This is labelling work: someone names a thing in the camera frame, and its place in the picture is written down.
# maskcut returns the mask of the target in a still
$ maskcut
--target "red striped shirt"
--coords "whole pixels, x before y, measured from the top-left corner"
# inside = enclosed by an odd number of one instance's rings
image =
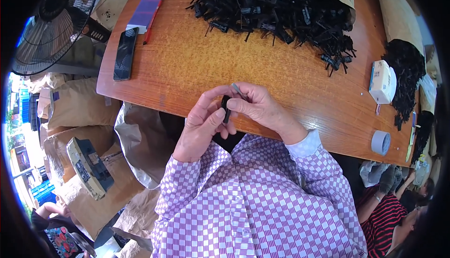
[[[356,209],[359,209],[374,196],[378,188],[378,185],[367,188],[362,198],[356,203]],[[381,258],[386,255],[391,247],[394,227],[407,214],[408,211],[400,204],[396,196],[390,193],[383,197],[368,220],[361,224],[367,242],[369,258]]]

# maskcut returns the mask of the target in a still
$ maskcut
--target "person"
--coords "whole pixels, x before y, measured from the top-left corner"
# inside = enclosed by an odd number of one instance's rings
[[[394,194],[400,182],[397,171],[391,165],[381,175],[379,184],[367,188],[356,203],[369,258],[390,254],[414,230],[417,218],[427,211],[427,206],[423,206],[408,213],[400,203]]]
[[[415,172],[411,172],[406,181],[402,183],[395,195],[400,203],[411,212],[416,207],[427,205],[433,196],[434,192],[434,181],[432,178],[428,178],[425,183],[419,188],[419,191],[408,190],[408,186],[415,179]]]
[[[49,218],[52,213],[58,214]],[[71,220],[71,212],[67,205],[57,205],[46,202],[37,210],[31,211],[31,224],[41,238],[43,245],[55,258],[74,258],[83,250],[68,236],[68,233],[78,233],[91,246],[94,242],[88,239]],[[88,252],[84,252],[84,258],[89,258]]]
[[[204,92],[185,122],[161,180],[153,257],[364,257],[366,242],[342,170],[267,89],[245,82]],[[235,134],[218,96],[277,132],[246,134],[231,154],[215,142]],[[301,178],[305,185],[301,187]]]

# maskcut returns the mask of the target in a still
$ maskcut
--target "fingernail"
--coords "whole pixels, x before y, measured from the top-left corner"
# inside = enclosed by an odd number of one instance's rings
[[[232,99],[226,103],[226,107],[229,109],[235,109],[237,105],[238,103]]]
[[[225,117],[225,110],[220,108],[218,111],[216,111],[216,116],[219,118]]]

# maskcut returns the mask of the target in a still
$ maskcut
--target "red pencil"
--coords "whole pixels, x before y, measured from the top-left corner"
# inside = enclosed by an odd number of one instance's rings
[[[152,24],[153,24],[153,20],[155,19],[156,13],[158,12],[159,7],[161,6],[162,0],[159,1],[158,6],[156,7],[155,12],[153,13],[152,19],[150,20],[149,23],[149,28],[147,29],[147,34],[145,35],[145,40],[143,41],[142,45],[147,44],[150,41],[150,35],[152,34]]]

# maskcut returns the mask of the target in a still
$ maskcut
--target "hand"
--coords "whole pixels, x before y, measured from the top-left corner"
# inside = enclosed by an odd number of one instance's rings
[[[274,130],[285,144],[296,144],[308,135],[308,131],[272,98],[265,87],[246,82],[235,84],[248,97],[250,103],[243,99],[230,99],[227,103],[228,109],[242,113],[262,126]]]
[[[405,184],[408,186],[412,182],[414,182],[414,179],[416,178],[416,171],[412,171],[411,174],[408,176],[408,179],[406,179]]]
[[[389,165],[387,170],[381,174],[380,177],[380,193],[388,194],[394,184],[395,180],[395,167],[396,165]]]
[[[220,132],[223,139],[226,139],[228,134],[236,134],[236,127],[232,120],[229,120],[227,124],[222,123],[225,110],[221,108],[221,101],[213,101],[222,95],[237,96],[231,89],[232,87],[228,85],[217,86],[202,94],[188,115],[181,137],[172,154],[173,158],[181,162],[197,161],[205,153],[216,133]]]
[[[62,210],[61,210],[60,215],[62,215],[62,216],[64,216],[64,217],[69,217],[69,216],[70,216],[71,211],[70,211],[69,206],[68,206],[67,204],[63,203],[63,204],[61,205],[61,209],[62,209]]]
[[[401,177],[402,177],[401,168],[399,166],[397,166],[395,168],[395,173],[394,173],[394,183],[392,184],[390,192],[395,193],[398,185],[400,185]]]

